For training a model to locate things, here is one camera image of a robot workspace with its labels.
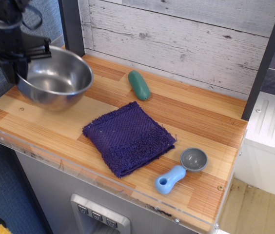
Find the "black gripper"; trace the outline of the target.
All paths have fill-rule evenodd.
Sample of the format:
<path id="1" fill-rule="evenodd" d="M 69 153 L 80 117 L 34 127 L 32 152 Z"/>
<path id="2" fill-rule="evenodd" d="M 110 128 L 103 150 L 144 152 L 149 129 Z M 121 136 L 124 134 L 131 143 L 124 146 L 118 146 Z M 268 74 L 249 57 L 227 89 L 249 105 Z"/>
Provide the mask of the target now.
<path id="1" fill-rule="evenodd" d="M 26 34 L 19 27 L 0 29 L 0 67 L 6 80 L 17 84 L 17 75 L 27 79 L 28 62 L 51 57 L 49 44 L 49 38 Z"/>

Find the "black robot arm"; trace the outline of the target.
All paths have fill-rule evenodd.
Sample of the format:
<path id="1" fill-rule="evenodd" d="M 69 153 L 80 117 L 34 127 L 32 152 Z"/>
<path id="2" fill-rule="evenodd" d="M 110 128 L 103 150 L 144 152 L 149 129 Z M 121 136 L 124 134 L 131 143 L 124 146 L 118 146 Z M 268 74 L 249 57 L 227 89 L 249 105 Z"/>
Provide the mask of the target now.
<path id="1" fill-rule="evenodd" d="M 37 14 L 40 22 L 28 26 L 23 20 L 26 9 Z M 32 60 L 51 57 L 50 39 L 26 34 L 21 25 L 30 30 L 39 28 L 41 12 L 28 0 L 0 0 L 0 68 L 11 84 L 17 84 L 19 78 L 27 78 L 28 63 Z"/>

